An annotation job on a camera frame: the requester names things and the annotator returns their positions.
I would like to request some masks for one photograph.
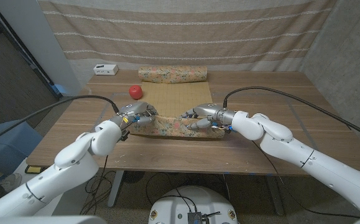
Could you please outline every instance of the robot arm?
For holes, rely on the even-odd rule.
[[[235,112],[212,104],[197,106],[183,117],[199,115],[207,117],[188,128],[201,128],[209,123],[233,129],[248,140],[261,139],[260,147],[265,153],[298,166],[360,210],[360,171],[308,147],[295,139],[284,125],[271,121],[264,114],[250,118],[247,112]]]
[[[94,133],[81,134],[57,154],[52,166],[0,198],[0,217],[34,215],[58,195],[91,179],[99,169],[92,155],[109,155],[119,140],[127,138],[126,127],[147,124],[154,115],[157,112],[152,105],[137,102],[103,121]]]

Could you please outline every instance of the floral cloth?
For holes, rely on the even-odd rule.
[[[194,118],[166,118],[156,116],[152,123],[147,125],[132,124],[127,130],[131,134],[141,134],[149,136],[178,136],[193,138],[222,138],[224,131],[214,128],[199,130],[189,130],[186,125],[197,122]]]
[[[206,66],[143,66],[138,69],[142,81],[154,83],[199,82],[207,78]]]

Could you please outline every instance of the beige curtain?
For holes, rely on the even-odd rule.
[[[83,83],[96,63],[295,71],[335,2],[39,0]]]

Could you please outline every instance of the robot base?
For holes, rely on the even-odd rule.
[[[197,212],[202,215],[220,212],[208,217],[210,224],[238,224],[234,207],[219,193],[206,187],[200,186],[183,186],[178,191],[181,196],[188,197],[193,200],[196,205]],[[178,195],[175,189],[167,192],[164,196]],[[195,212],[192,202],[185,198],[185,201],[191,207],[191,211]],[[149,224],[187,224],[189,208],[180,197],[165,197],[154,203],[149,213]]]

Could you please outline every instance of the wooden table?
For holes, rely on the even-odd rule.
[[[222,104],[231,90],[244,86],[266,86],[310,101],[332,113],[334,109],[299,72],[208,72],[214,103]],[[119,107],[135,102],[131,85],[141,84],[135,70],[121,70],[115,76],[94,76],[80,93],[111,98]],[[360,170],[360,140],[346,125],[309,106],[276,93],[248,90],[228,100],[231,110],[264,113],[289,127],[295,138]],[[76,100],[27,159],[32,166],[50,166],[54,157],[84,131],[109,119],[112,107],[103,100]],[[102,167],[104,158],[96,157]],[[279,159],[272,161],[282,175],[306,175],[298,167]],[[238,133],[223,139],[148,138],[130,135],[119,142],[108,158],[107,168],[167,172],[206,172],[219,174],[273,174],[267,159],[251,141]]]

